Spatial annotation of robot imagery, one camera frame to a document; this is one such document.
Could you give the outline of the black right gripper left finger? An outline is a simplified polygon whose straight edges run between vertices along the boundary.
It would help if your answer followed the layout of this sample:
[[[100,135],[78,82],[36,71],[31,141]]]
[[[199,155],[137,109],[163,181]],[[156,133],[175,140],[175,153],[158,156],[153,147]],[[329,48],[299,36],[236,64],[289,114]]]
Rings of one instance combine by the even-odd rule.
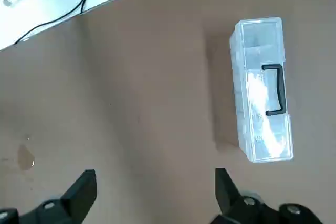
[[[15,208],[1,209],[1,223],[83,223],[96,199],[96,172],[88,169],[60,198],[47,200],[23,215]]]

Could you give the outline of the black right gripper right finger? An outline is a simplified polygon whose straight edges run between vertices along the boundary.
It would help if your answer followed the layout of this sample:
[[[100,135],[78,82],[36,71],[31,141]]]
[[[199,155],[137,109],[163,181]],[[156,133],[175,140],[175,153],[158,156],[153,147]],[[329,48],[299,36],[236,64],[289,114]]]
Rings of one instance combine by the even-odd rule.
[[[221,214],[212,223],[321,223],[303,205],[286,203],[275,210],[256,197],[242,195],[225,168],[215,169],[215,196]]]

